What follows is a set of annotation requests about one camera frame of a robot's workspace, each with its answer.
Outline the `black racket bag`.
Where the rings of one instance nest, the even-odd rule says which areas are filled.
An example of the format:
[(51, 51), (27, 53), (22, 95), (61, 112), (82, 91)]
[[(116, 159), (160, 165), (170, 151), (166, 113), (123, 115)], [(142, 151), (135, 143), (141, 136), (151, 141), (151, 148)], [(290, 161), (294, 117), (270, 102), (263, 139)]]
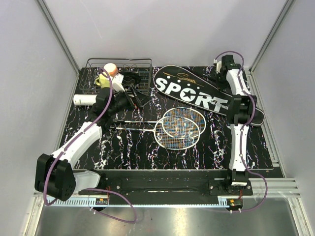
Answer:
[(179, 102), (223, 116), (228, 113), (232, 95), (183, 67), (167, 65), (158, 69), (153, 83), (159, 92)]

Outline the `badminton racket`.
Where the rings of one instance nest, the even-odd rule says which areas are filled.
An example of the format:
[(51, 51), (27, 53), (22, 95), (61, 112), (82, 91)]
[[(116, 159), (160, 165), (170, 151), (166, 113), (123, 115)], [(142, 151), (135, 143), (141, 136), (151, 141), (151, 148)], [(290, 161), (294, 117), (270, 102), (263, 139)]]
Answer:
[(116, 130), (152, 132), (155, 141), (163, 148), (184, 150), (194, 146), (200, 139), (199, 126), (191, 119), (178, 116), (163, 117), (152, 129), (115, 127)]
[(205, 129), (205, 118), (190, 108), (175, 108), (167, 111), (163, 117), (154, 121), (152, 129), (113, 127), (116, 130), (152, 132), (159, 142), (196, 142)]

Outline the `white shuttlecock tube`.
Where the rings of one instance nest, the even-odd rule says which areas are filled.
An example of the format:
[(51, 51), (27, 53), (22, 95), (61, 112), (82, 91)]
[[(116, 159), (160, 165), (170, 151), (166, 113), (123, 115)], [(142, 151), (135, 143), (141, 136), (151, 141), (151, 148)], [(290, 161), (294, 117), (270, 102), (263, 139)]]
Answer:
[(73, 97), (73, 104), (75, 106), (92, 106), (95, 102), (95, 94), (75, 94)]

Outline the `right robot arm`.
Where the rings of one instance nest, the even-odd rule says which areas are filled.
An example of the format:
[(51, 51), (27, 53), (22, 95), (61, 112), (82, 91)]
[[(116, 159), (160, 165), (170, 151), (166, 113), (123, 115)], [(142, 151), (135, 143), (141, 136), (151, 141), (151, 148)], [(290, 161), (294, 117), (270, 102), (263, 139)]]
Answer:
[(228, 174), (223, 183), (224, 191), (229, 195), (243, 192), (249, 184), (249, 168), (246, 164), (247, 135), (249, 125), (255, 114), (256, 100), (246, 87), (243, 78), (244, 58), (241, 65), (234, 62), (235, 51), (225, 51), (215, 58), (217, 82), (229, 84), (232, 98), (228, 107), (227, 119), (230, 123), (232, 148)]

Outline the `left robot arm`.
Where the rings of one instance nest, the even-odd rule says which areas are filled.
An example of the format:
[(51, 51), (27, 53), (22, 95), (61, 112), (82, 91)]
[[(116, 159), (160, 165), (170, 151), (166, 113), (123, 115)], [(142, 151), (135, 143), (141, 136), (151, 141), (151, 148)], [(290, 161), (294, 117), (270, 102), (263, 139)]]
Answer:
[(95, 170), (74, 173), (75, 164), (88, 148), (99, 140), (113, 124), (113, 116), (121, 111), (143, 108), (151, 100), (134, 86), (114, 92), (102, 88), (93, 100), (87, 102), (91, 110), (81, 128), (63, 146), (52, 154), (41, 154), (36, 163), (34, 188), (57, 200), (66, 201), (73, 193), (90, 189), (100, 195), (106, 182)]

